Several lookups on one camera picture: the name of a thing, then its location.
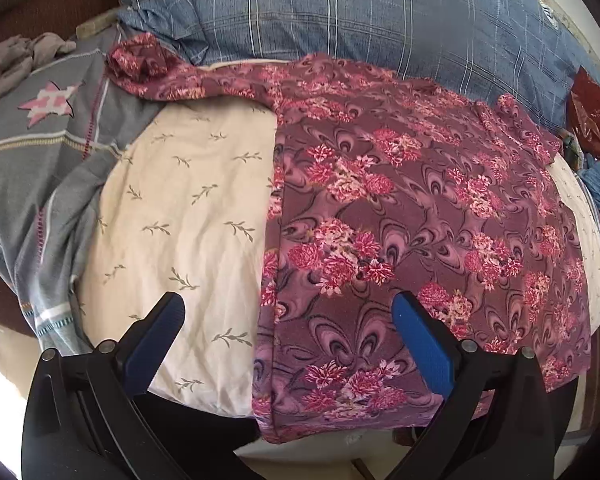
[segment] mattress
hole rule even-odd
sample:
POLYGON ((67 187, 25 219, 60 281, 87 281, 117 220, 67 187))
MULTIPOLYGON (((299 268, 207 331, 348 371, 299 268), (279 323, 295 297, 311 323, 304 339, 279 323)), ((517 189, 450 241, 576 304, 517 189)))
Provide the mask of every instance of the mattress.
MULTIPOLYGON (((186 320, 150 390, 218 415, 253 415, 275 130, 272 112, 238 98, 168 104, 110 174, 78 284, 93 343, 119 339, 165 290, 180 293, 186 320), (218 158, 226 153, 245 163, 223 167, 218 158)), ((548 170, 576 219, 593 331, 600 232, 565 161, 558 155, 548 170)))

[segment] gray blanket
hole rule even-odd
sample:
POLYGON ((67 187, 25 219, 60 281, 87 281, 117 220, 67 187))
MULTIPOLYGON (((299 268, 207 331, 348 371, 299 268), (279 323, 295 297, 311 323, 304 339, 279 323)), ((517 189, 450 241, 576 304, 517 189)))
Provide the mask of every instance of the gray blanket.
POLYGON ((82 273, 100 190, 161 105, 109 83, 108 28, 36 70, 0 99, 0 273, 43 347, 83 352, 74 282, 82 273))

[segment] floral fabric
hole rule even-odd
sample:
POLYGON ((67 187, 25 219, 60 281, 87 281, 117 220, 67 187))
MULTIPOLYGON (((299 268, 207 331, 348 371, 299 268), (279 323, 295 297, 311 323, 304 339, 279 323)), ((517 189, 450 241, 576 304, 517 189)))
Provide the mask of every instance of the floral fabric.
POLYGON ((205 71, 149 34, 109 67, 144 99, 241 96, 278 118, 253 377, 267 440, 428 423, 441 398, 392 325, 400 290, 458 338, 534 348, 549 390, 588 367, 576 224, 545 168, 560 143, 512 96, 492 110, 324 55, 205 71))

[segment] pink flower print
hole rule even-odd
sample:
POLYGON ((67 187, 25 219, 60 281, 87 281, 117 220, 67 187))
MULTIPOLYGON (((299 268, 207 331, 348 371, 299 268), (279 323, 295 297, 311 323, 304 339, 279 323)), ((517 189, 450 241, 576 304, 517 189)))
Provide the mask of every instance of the pink flower print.
POLYGON ((352 173, 341 174, 336 182, 327 186, 329 191, 338 202, 349 203, 359 198, 366 197, 365 185, 352 173))
POLYGON ((509 258, 505 264, 502 265, 502 273, 506 277, 517 276, 522 270, 522 262, 513 258, 509 258))
POLYGON ((485 352, 494 352, 496 354, 505 354, 505 353, 507 353, 508 347, 509 347, 509 344, 506 341, 504 341, 503 339, 500 339, 498 336, 496 336, 488 343, 485 343, 482 346, 482 349, 485 352))
POLYGON ((529 307, 529 321, 535 323, 540 307, 544 305, 545 295, 549 292, 551 278, 542 272, 526 273, 523 279, 523 301, 529 307))
POLYGON ((462 184, 464 182, 464 174, 462 171, 458 170, 458 168, 451 168, 450 170, 446 170, 446 174, 456 183, 462 184))
POLYGON ((443 287, 430 282, 420 289, 418 300, 424 307, 441 308, 451 301, 451 296, 443 287))
POLYGON ((271 181, 272 191, 280 191, 285 186, 285 170, 280 164, 273 167, 273 180, 271 181))
POLYGON ((456 339, 467 339, 470 335, 469 325, 467 323, 453 323, 449 327, 451 333, 455 336, 456 339))
POLYGON ((267 220, 272 220, 282 215, 282 197, 269 196, 269 210, 267 211, 267 220))
POLYGON ((544 377, 544 387, 548 392, 566 382, 571 375, 571 368, 562 360, 549 356, 540 366, 544 377))
POLYGON ((542 226, 542 242, 540 243, 540 253, 551 258, 559 258, 562 253, 558 233, 551 225, 542 226))
POLYGON ((493 252, 501 260, 506 260, 511 256, 511 249, 502 238, 496 238, 492 245, 493 252))
POLYGON ((498 280, 502 268, 498 260, 487 259, 482 264, 482 277, 484 279, 485 290, 493 290, 493 283, 498 280))
POLYGON ((400 135, 389 128, 373 132, 372 142, 383 152, 392 166, 400 166, 405 160, 418 160, 422 143, 408 134, 400 135))
POLYGON ((260 306, 272 305, 276 302, 276 282, 273 280, 267 283, 260 293, 260 306))
POLYGON ((326 160, 333 156, 334 151, 327 146, 326 144, 321 144, 320 146, 316 146, 315 148, 309 148, 306 152, 311 155, 314 160, 318 163, 326 160))
POLYGON ((474 198, 469 208, 477 217, 480 218, 490 218, 494 213, 491 202, 487 202, 483 198, 474 198))
POLYGON ((388 380, 393 379, 400 375, 400 365, 396 364, 395 361, 387 362, 384 359, 380 359, 378 365, 378 374, 381 379, 388 380))
POLYGON ((464 268, 469 272, 480 272, 482 270, 482 259, 478 251, 469 251, 465 254, 464 268))
POLYGON ((373 259, 378 257, 378 252, 382 247, 376 242, 372 232, 360 231, 356 234, 353 248, 358 253, 359 258, 373 259))
POLYGON ((372 173, 365 176, 365 187, 369 193, 384 195, 394 190, 394 183, 382 174, 372 173))
POLYGON ((336 296, 342 295, 342 289, 340 288, 341 285, 342 283, 340 283, 333 276, 325 275, 323 275, 320 278, 320 281, 317 283, 317 286, 320 287, 320 294, 326 294, 329 298, 334 294, 336 296))
POLYGON ((278 273, 278 250, 272 249, 264 253, 264 261, 262 264, 262 277, 273 278, 278 273))
POLYGON ((279 301, 276 302, 276 306, 273 309, 273 323, 278 324, 282 316, 286 314, 286 306, 279 301))
POLYGON ((315 243, 295 245, 289 249, 287 256, 298 269, 320 268, 320 250, 315 243))
POLYGON ((322 278, 318 286, 330 296, 340 295, 340 287, 355 277, 358 273, 358 260, 355 256, 344 252, 333 252, 322 263, 322 278))
POLYGON ((472 243, 475 250, 465 255, 464 267, 469 272, 481 273, 485 290, 493 290, 501 276, 515 276, 522 269, 522 263, 513 257, 502 238, 493 240, 478 233, 474 235, 472 243))
POLYGON ((314 162, 307 168, 306 175, 309 179, 309 182, 326 186, 331 177, 334 175, 334 171, 329 164, 319 164, 314 162))
POLYGON ((366 406, 368 410, 388 410, 405 404, 407 400, 405 391, 391 386, 384 386, 369 400, 366 406))
POLYGON ((493 239, 484 233, 475 234, 472 240, 474 247, 479 251, 490 250, 493 246, 493 239))
POLYGON ((304 102, 296 102, 294 105, 305 108, 306 116, 318 121, 329 118, 348 123, 351 120, 342 103, 329 101, 324 97, 312 97, 304 102))
POLYGON ((488 192, 489 204, 491 205, 492 210, 502 211, 504 208, 504 204, 499 196, 497 196, 493 191, 488 192))
POLYGON ((258 77, 267 83, 279 85, 281 81, 290 78, 289 70, 284 63, 263 64, 261 67, 262 73, 258 77))
POLYGON ((456 182, 456 197, 459 203, 469 206, 480 218, 497 217, 496 211, 502 209, 503 204, 502 200, 489 190, 490 181, 487 177, 479 175, 465 181, 464 175, 456 168, 446 171, 456 182))
POLYGON ((376 140, 380 142, 391 142, 400 137, 398 132, 394 132, 389 128, 380 128, 379 130, 374 131, 373 135, 376 140))
POLYGON ((312 383, 315 383, 319 390, 330 386, 333 383, 342 382, 344 373, 347 369, 343 366, 338 366, 336 361, 331 361, 322 366, 309 365, 306 368, 306 378, 312 383))
POLYGON ((584 273, 584 264, 581 259, 573 259, 567 263, 565 275, 570 282, 573 283, 575 293, 582 291, 582 286, 587 277, 584 273))
POLYGON ((314 238, 321 249, 349 244, 353 229, 337 218, 329 218, 314 230, 314 238))
POLYGON ((489 189, 489 179, 484 175, 479 175, 477 178, 470 178, 466 187, 471 193, 484 194, 489 189))
POLYGON ((358 370, 342 387, 340 394, 349 400, 365 400, 378 393, 382 388, 382 381, 376 370, 358 370))
POLYGON ((576 315, 569 310, 570 303, 567 305, 558 305, 554 310, 555 330, 560 342, 569 339, 571 330, 578 324, 576 315))
POLYGON ((368 265, 364 266, 362 272, 365 280, 376 282, 378 285, 395 279, 394 270, 391 265, 379 262, 376 259, 371 260, 368 265))
POLYGON ((326 421, 351 420, 352 418, 369 418, 366 406, 356 402, 339 402, 338 407, 323 415, 326 421))
POLYGON ((473 306, 459 291, 450 295, 437 283, 427 283, 418 293, 418 299, 434 319, 443 321, 458 339, 463 339, 470 333, 467 323, 473 306))
POLYGON ((304 408, 308 412, 321 413, 336 405, 337 392, 326 392, 324 390, 314 390, 310 394, 302 397, 304 408))
POLYGON ((549 150, 545 148, 542 139, 538 134, 531 134, 525 139, 525 144, 534 151, 536 160, 543 166, 551 164, 553 159, 549 150))
POLYGON ((468 321, 472 310, 471 301, 465 298, 459 290, 454 291, 448 304, 448 316, 452 324, 458 321, 468 321))
POLYGON ((271 397, 268 395, 253 397, 251 407, 253 408, 253 415, 266 417, 271 414, 271 397))
POLYGON ((236 88, 232 86, 225 86, 224 93, 227 95, 234 95, 237 97, 244 97, 245 99, 254 100, 256 98, 256 94, 253 92, 251 88, 236 88))

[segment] bed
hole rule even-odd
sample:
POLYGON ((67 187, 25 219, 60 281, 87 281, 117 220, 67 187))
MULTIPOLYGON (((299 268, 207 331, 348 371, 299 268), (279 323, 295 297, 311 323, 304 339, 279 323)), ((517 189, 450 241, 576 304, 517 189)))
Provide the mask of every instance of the bed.
MULTIPOLYGON (((490 104, 511 92, 550 128, 564 122, 577 67, 598 74, 537 0, 222 0, 222 8, 220 0, 122 1, 130 6, 123 23, 154 32, 193 62, 321 50, 402 78, 430 76, 490 104), (458 1, 467 6, 462 14, 458 1), (256 8, 245 13, 250 2, 256 8), (448 37, 431 33, 431 8, 441 20, 437 34, 448 27, 448 37), (445 18, 450 9, 455 23, 445 18), (302 27, 305 41, 294 40, 302 27)), ((116 26, 82 42, 0 102, 0 273, 42 345, 65 354, 118 338, 165 290, 178 291, 186 326, 152 391, 203 411, 252 416, 276 120, 240 99, 162 108, 110 84, 103 55, 134 34, 116 26), (49 82, 75 87, 70 113, 32 124, 31 102, 49 82), (236 164, 219 171, 226 150, 236 164)), ((577 225, 593 330, 600 228, 559 156, 548 171, 577 225)))
MULTIPOLYGON (((218 415, 253 415, 252 342, 275 128, 272 112, 235 98, 167 105, 107 179, 78 288, 92 341, 119 339, 165 290, 181 294, 186 322, 152 392, 218 415), (227 172, 222 152, 259 158, 227 172), (253 230, 234 233, 226 218, 253 230)), ((548 169, 576 218, 594 332, 600 231, 564 159, 557 156, 548 169)))

